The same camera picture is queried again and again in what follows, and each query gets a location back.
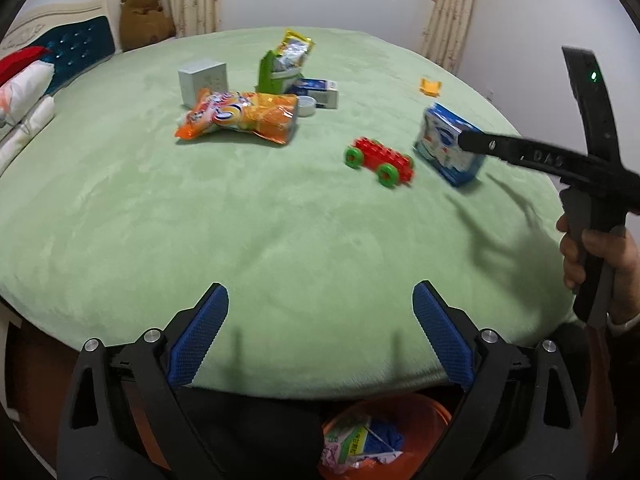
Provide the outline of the dark sleeve forearm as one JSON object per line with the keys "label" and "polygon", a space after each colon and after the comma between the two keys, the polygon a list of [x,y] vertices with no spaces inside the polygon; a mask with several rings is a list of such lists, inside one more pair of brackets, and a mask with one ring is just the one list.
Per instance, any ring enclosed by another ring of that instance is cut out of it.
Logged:
{"label": "dark sleeve forearm", "polygon": [[616,333],[588,327],[592,362],[597,365],[598,422],[616,448],[594,461],[590,479],[639,478],[639,326]]}

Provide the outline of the person's right hand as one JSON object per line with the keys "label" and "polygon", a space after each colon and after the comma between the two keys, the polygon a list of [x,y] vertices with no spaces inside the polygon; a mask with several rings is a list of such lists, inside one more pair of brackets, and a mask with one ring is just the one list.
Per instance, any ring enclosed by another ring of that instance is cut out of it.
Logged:
{"label": "person's right hand", "polygon": [[[580,263],[578,244],[568,235],[568,221],[563,214],[556,228],[564,236],[560,243],[563,255],[564,284],[575,289],[586,279],[586,271]],[[627,229],[622,234],[599,231],[582,232],[582,244],[591,255],[602,258],[615,271],[613,297],[608,306],[610,320],[623,325],[639,315],[639,251]]]}

